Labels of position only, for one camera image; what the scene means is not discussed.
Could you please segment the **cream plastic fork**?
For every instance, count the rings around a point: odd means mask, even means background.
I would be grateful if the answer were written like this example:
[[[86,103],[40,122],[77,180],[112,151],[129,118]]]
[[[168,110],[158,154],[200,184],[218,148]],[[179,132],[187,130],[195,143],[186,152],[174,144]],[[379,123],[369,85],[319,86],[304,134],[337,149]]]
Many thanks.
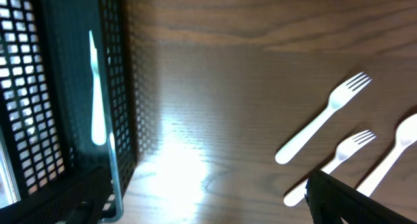
[[[275,161],[282,165],[290,162],[336,111],[343,108],[371,82],[369,75],[360,72],[338,85],[330,93],[324,110],[277,151]]]

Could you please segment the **white plastic fork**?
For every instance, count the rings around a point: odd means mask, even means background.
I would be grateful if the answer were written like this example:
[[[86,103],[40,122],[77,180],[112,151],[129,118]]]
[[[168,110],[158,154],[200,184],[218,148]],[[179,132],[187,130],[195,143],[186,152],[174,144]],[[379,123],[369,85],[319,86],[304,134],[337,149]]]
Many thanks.
[[[357,191],[370,197],[381,183],[400,155],[416,142],[416,114],[402,121],[395,131],[395,143],[388,155],[372,170],[366,179],[357,187]]]

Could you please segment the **pink plastic fork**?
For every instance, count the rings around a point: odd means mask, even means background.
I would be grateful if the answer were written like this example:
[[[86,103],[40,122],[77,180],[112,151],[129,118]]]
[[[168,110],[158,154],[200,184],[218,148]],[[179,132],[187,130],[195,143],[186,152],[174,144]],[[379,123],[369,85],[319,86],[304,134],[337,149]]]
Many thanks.
[[[326,165],[321,167],[321,171],[326,174],[330,174],[344,161],[349,159],[352,155],[358,152],[366,144],[374,140],[377,136],[370,130],[365,130],[355,135],[352,135],[342,141],[337,147],[332,160]],[[305,198],[308,183],[308,179],[305,179],[302,183],[293,188],[283,198],[283,203],[286,206],[296,206],[302,199]]]

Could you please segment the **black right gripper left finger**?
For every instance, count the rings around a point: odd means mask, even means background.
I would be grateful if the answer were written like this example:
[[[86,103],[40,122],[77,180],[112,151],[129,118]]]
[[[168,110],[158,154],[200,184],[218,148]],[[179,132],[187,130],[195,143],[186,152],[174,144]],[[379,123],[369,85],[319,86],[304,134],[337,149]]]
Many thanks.
[[[2,208],[1,224],[98,223],[112,190],[110,171],[95,167]]]

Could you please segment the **mint green plastic fork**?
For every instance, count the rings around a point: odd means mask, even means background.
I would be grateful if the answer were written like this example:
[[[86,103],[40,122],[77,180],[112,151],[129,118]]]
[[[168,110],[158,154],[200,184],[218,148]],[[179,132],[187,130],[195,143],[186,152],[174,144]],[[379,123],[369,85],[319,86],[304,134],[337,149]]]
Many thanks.
[[[89,31],[90,65],[93,75],[93,97],[91,115],[91,141],[97,145],[104,145],[106,139],[106,123],[102,100],[102,87],[98,65],[97,48],[94,43],[93,32]]]

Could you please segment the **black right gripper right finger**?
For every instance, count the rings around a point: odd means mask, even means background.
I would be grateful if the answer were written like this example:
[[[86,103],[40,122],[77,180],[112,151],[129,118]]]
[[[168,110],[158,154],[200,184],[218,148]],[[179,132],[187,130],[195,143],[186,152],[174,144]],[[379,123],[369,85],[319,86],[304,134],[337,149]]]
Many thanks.
[[[416,224],[321,170],[310,175],[306,189],[314,224]]]

